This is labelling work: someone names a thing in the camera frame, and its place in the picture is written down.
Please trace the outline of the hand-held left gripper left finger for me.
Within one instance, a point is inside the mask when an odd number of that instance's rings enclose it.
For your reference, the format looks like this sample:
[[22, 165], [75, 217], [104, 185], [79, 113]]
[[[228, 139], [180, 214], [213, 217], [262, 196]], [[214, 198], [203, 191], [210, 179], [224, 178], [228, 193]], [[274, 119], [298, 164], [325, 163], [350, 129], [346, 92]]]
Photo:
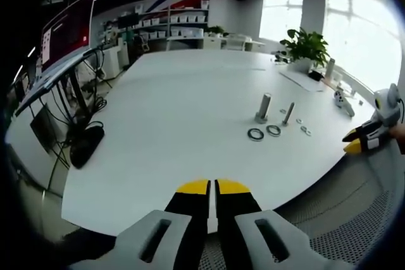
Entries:
[[208, 234], [211, 182], [181, 185], [164, 210], [153, 210], [121, 232], [115, 246], [71, 269], [197, 269]]

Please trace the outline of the person's right hand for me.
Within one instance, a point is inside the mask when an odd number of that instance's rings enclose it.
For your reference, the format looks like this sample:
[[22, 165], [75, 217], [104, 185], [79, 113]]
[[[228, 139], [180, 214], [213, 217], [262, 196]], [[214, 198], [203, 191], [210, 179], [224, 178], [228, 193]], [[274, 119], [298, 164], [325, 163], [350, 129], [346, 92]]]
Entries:
[[389, 130], [390, 136], [396, 139], [398, 142], [404, 141], [405, 139], [405, 124], [399, 123], [396, 126], [393, 126]]

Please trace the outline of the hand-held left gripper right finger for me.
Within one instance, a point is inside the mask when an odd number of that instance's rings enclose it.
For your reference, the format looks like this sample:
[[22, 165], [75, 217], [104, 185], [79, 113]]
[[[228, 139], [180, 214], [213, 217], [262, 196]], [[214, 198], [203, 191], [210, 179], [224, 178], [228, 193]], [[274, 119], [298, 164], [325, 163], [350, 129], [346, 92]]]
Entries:
[[354, 269], [314, 251], [307, 234], [276, 212], [262, 210], [245, 185], [217, 179], [215, 194], [227, 269]]

